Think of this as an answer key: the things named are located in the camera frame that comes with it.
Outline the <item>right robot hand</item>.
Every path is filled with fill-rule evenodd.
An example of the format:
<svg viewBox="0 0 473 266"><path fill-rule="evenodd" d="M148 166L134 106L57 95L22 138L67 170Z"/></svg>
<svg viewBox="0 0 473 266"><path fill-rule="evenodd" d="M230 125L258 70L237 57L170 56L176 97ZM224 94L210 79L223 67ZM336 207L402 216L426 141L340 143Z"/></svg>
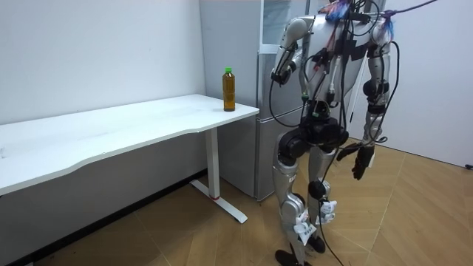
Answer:
<svg viewBox="0 0 473 266"><path fill-rule="evenodd" d="M374 146L364 146L362 143L352 143L344 147L337 155L336 160L341 161L346 156L357 153L355 164L352 168L353 178L360 180L364 176L366 168L369 167L375 153Z"/></svg>

